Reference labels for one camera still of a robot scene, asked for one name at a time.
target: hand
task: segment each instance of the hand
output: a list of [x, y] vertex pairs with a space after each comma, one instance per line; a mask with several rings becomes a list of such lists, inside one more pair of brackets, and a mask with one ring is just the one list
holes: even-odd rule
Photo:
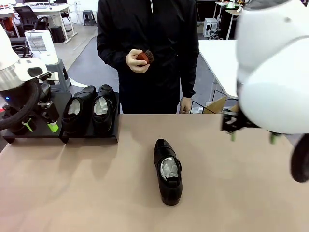
[[191, 105], [192, 105], [191, 98], [183, 97], [180, 100], [180, 111], [179, 111], [179, 114], [188, 114], [188, 113], [190, 113]]
[[126, 64], [135, 73], [145, 73], [149, 68], [149, 64], [147, 64], [145, 60], [136, 59], [137, 56], [142, 52], [142, 50], [132, 49], [130, 53], [126, 56]]

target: shoe stuffing paper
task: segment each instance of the shoe stuffing paper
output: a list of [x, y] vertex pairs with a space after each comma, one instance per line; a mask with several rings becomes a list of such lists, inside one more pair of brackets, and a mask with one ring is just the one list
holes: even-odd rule
[[72, 104], [69, 106], [68, 114], [72, 115], [78, 115], [79, 111], [81, 110], [81, 105], [79, 104], [79, 101], [77, 99], [74, 99], [72, 101]]
[[105, 98], [99, 98], [96, 100], [94, 111], [96, 115], [107, 114], [108, 106]]
[[165, 180], [166, 178], [178, 177], [178, 167], [174, 158], [168, 157], [164, 159], [161, 163], [160, 171], [161, 176]]

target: shoe brush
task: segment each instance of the shoe brush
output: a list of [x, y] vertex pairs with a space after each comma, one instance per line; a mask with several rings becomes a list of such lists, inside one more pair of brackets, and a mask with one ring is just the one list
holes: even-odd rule
[[151, 64], [154, 61], [154, 55], [150, 50], [147, 50], [146, 52], [142, 52], [137, 56], [138, 60], [145, 60], [147, 64]]

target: drawstring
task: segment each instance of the drawstring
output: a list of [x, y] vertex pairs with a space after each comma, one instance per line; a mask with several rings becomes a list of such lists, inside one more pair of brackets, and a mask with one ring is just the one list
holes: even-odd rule
[[151, 5], [151, 12], [154, 13], [153, 0], [150, 0], [150, 5]]

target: plastic stool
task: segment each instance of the plastic stool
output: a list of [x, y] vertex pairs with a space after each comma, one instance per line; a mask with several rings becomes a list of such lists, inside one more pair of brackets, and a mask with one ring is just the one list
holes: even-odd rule
[[54, 81], [48, 81], [49, 84], [51, 84], [51, 88], [53, 90], [62, 90], [62, 92], [68, 92], [69, 91], [69, 86], [71, 85], [71, 81], [69, 79], [69, 76], [67, 74], [67, 70], [64, 67], [64, 64], [61, 59], [58, 59], [58, 63], [55, 64], [47, 64], [46, 65], [47, 70], [50, 72], [57, 72], [58, 77], [59, 77], [59, 84], [54, 85]]
[[84, 26], [86, 26], [86, 24], [94, 26], [96, 23], [92, 10], [84, 10], [83, 19], [84, 19]]

